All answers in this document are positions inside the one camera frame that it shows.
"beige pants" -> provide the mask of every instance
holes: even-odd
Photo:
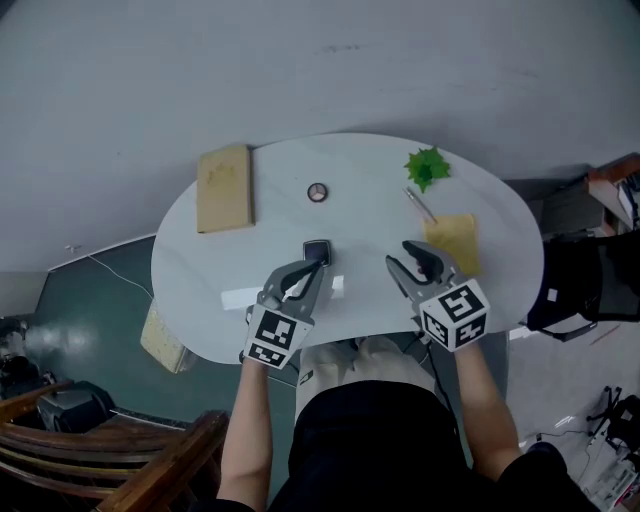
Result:
[[[411,356],[385,336],[370,336],[360,344],[353,362],[333,343],[302,349],[296,389],[296,420],[318,393],[363,380],[406,382],[433,391],[434,380]]]

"human arm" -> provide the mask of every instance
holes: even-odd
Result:
[[[522,452],[504,400],[477,343],[455,352],[464,430],[475,470],[497,481]]]
[[[218,499],[264,511],[272,455],[267,367],[245,359],[222,452]]]

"yellow sponge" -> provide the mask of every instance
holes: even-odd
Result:
[[[451,254],[467,276],[482,273],[473,215],[442,215],[436,221],[437,224],[424,223],[424,239]]]

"small round object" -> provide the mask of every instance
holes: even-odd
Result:
[[[327,198],[329,191],[322,183],[314,183],[307,189],[307,197],[314,203],[321,203]]]

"person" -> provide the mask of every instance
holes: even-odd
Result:
[[[303,349],[289,479],[270,511],[597,510],[545,450],[522,454],[477,343],[455,352],[469,469],[434,380],[386,337],[353,361]],[[200,512],[263,512],[271,473],[267,367],[245,359],[217,499]]]

